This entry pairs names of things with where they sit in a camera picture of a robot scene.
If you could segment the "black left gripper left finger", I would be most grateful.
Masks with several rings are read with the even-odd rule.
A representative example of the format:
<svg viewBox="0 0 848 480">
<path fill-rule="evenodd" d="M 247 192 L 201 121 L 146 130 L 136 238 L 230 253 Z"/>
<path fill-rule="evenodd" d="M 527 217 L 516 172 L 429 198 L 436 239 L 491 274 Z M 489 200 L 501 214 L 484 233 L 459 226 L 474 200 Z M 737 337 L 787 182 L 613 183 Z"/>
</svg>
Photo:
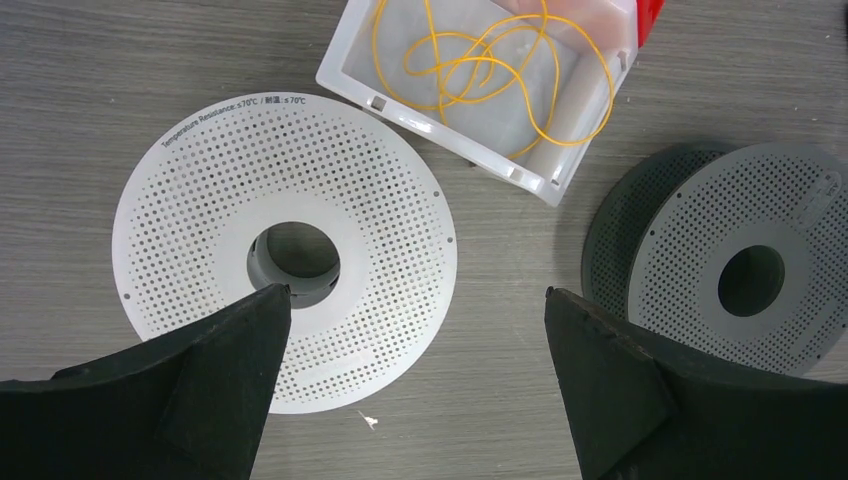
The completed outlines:
<svg viewBox="0 0 848 480">
<path fill-rule="evenodd" d="M 5 479 L 247 479 L 291 328 L 274 284 L 176 330 L 1 385 Z"/>
</svg>

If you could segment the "white perforated spool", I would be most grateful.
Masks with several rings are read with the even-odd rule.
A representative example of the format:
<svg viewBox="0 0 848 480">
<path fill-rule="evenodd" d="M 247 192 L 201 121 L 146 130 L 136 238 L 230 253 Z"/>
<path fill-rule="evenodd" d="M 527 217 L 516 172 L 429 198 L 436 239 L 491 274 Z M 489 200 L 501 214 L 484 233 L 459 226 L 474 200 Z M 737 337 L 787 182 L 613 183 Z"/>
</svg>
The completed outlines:
<svg viewBox="0 0 848 480">
<path fill-rule="evenodd" d="M 449 309 L 457 242 L 438 182 L 395 131 L 325 97 L 265 92 L 151 146 L 117 207 L 112 263 L 143 340 L 287 285 L 270 410 L 307 414 L 376 393 L 423 355 Z"/>
</svg>

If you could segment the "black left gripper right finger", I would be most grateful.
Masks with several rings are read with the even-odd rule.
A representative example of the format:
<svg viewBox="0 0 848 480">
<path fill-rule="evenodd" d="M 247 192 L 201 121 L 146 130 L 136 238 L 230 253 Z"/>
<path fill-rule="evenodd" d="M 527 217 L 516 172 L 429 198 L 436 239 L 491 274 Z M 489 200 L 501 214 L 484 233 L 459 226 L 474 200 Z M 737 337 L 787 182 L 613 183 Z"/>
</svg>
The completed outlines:
<svg viewBox="0 0 848 480">
<path fill-rule="evenodd" d="M 585 479 L 843 479 L 847 388 L 701 352 L 563 288 L 544 324 Z"/>
</svg>

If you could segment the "red plastic bin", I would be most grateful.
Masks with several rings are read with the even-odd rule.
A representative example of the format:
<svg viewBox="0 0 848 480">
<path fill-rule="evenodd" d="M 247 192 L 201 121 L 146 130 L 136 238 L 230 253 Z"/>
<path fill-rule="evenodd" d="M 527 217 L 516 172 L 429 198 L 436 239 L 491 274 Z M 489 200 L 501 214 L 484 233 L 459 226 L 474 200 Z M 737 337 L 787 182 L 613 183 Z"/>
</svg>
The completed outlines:
<svg viewBox="0 0 848 480">
<path fill-rule="evenodd" d="M 636 0 L 639 48 L 647 42 L 664 3 L 664 0 Z"/>
</svg>

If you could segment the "black perforated spool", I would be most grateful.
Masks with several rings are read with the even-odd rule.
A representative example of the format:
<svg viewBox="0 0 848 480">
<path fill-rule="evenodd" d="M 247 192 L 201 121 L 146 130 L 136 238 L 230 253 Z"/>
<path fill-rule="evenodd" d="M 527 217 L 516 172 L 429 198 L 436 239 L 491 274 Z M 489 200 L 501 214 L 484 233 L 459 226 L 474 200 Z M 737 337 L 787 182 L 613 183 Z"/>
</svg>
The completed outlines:
<svg viewBox="0 0 848 480">
<path fill-rule="evenodd" d="M 584 296 L 719 358 L 801 376 L 847 330 L 847 163 L 809 144 L 678 144 L 609 191 Z"/>
</svg>

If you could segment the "near white plastic bin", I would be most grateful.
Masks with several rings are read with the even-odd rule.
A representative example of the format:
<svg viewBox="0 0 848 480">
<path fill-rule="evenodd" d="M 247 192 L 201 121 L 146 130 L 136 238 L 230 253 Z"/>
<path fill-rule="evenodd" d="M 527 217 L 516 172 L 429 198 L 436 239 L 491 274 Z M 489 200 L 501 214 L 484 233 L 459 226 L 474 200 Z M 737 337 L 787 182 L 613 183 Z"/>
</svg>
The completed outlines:
<svg viewBox="0 0 848 480">
<path fill-rule="evenodd" d="M 350 1 L 316 79 L 554 206 L 639 49 L 636 0 Z"/>
</svg>

